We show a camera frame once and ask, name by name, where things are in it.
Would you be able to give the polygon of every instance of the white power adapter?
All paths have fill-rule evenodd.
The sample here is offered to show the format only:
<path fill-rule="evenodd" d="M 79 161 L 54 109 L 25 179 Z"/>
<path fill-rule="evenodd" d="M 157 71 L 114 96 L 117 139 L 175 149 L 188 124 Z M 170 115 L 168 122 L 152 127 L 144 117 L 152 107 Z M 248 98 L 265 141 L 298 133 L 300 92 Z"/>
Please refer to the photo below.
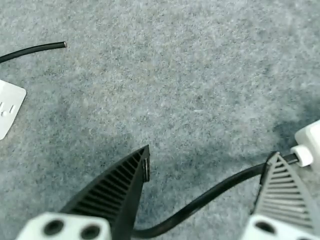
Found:
<path fill-rule="evenodd" d="M 0 80 L 0 140 L 9 132 L 26 94 L 25 89 Z"/>
<path fill-rule="evenodd" d="M 294 135 L 297 146 L 291 148 L 299 160 L 298 165 L 311 165 L 315 171 L 320 171 L 320 120 L 300 129 Z"/>

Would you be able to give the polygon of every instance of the black wire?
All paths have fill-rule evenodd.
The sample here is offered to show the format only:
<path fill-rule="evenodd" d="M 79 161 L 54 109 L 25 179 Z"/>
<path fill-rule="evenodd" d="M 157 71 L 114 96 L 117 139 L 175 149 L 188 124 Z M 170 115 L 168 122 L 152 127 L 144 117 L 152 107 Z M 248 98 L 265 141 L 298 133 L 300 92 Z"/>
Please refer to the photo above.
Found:
<path fill-rule="evenodd" d="M 0 64 L 3 62 L 9 61 L 11 59 L 21 57 L 23 55 L 33 54 L 36 52 L 50 50 L 50 49 L 62 49 L 62 48 L 66 48 L 66 47 L 67 47 L 67 43 L 65 41 L 43 44 L 43 45 L 39 45 L 39 46 L 32 46 L 32 47 L 29 47 L 26 49 L 22 49 L 19 51 L 9 53 L 4 56 L 0 56 Z"/>
<path fill-rule="evenodd" d="M 265 164 L 262 163 L 256 166 L 252 166 L 246 170 L 236 173 L 231 177 L 228 177 L 214 187 L 210 188 L 204 194 L 190 202 L 187 206 L 169 217 L 167 220 L 159 223 L 158 225 L 143 230 L 133 229 L 131 234 L 132 237 L 139 239 L 151 239 L 168 232 L 225 191 L 229 190 L 239 183 L 242 183 L 247 179 L 261 174 L 264 169 L 264 165 Z"/>

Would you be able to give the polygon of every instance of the carpet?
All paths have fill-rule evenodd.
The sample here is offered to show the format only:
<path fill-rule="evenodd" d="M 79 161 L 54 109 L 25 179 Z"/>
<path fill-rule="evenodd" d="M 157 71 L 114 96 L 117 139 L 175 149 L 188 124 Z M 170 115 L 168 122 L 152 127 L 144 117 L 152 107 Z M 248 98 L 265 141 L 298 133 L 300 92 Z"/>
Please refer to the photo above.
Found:
<path fill-rule="evenodd" d="M 316 0 L 2 0 L 0 64 L 26 99 L 0 142 L 0 236 L 58 211 L 93 178 L 150 145 L 136 219 L 151 227 L 219 181 L 289 153 L 320 119 Z M 299 174 L 320 204 L 319 176 Z M 238 239 L 259 178 L 159 240 Z"/>

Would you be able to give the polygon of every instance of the white charger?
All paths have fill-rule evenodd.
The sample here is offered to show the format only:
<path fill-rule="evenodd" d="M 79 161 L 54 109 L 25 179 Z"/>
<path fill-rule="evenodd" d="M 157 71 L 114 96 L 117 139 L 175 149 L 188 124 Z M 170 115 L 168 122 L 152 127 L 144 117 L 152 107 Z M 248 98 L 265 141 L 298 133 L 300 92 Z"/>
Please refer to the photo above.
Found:
<path fill-rule="evenodd" d="M 299 160 L 298 165 L 311 165 L 315 171 L 320 170 L 320 120 L 300 129 L 294 135 L 297 146 L 291 148 Z"/>
<path fill-rule="evenodd" d="M 9 132 L 26 94 L 25 89 L 0 80 L 0 140 Z"/>

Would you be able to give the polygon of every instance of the screw hole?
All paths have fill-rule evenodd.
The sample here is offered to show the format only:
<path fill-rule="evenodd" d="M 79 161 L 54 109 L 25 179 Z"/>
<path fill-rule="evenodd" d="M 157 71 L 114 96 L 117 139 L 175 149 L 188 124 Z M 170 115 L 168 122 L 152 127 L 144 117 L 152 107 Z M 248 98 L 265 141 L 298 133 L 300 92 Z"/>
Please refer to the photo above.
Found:
<path fill-rule="evenodd" d="M 64 222 L 61 220 L 53 220 L 48 222 L 44 227 L 44 234 L 48 236 L 56 235 L 61 232 L 64 227 Z"/>
<path fill-rule="evenodd" d="M 258 221 L 255 226 L 265 232 L 275 234 L 276 230 L 274 229 L 273 226 L 271 226 L 269 223 L 264 222 L 264 221 Z"/>
<path fill-rule="evenodd" d="M 100 227 L 98 227 L 97 225 L 90 225 L 82 230 L 81 238 L 83 238 L 84 240 L 92 240 L 99 236 L 99 233 Z"/>

